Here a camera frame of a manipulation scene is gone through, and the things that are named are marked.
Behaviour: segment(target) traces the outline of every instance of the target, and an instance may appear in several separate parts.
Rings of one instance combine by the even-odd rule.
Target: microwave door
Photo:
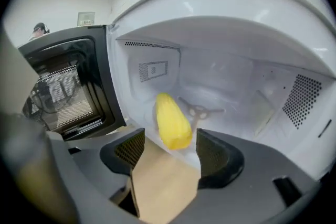
[[[39,74],[22,114],[64,140],[124,126],[111,78],[105,26],[66,29],[19,48]]]

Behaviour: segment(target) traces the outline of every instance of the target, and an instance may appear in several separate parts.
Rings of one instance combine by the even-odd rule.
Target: black microwave door frame
[[[76,27],[44,35],[19,47],[19,51],[34,67],[39,62],[50,59],[52,55],[57,56],[66,52],[62,47],[63,44],[79,39],[90,39],[94,44],[94,51],[90,53],[89,57],[96,59],[100,83],[89,83],[93,86],[93,89],[89,89],[89,91],[97,109],[99,110],[99,106],[102,108],[104,118],[101,122],[92,122],[68,134],[66,132],[63,136],[64,140],[101,136],[121,126],[126,126],[111,77],[105,25]]]

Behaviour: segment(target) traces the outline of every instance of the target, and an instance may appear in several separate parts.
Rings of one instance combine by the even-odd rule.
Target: person
[[[33,33],[31,34],[28,41],[32,41],[35,38],[38,38],[45,34],[50,33],[50,29],[48,28],[48,30],[46,30],[46,28],[48,27],[44,23],[38,23],[37,25],[35,25],[33,29]]]

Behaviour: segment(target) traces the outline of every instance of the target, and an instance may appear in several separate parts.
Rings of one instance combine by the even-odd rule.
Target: yellow corn
[[[170,150],[180,150],[190,145],[193,132],[187,118],[174,99],[165,92],[156,97],[156,120],[163,144]]]

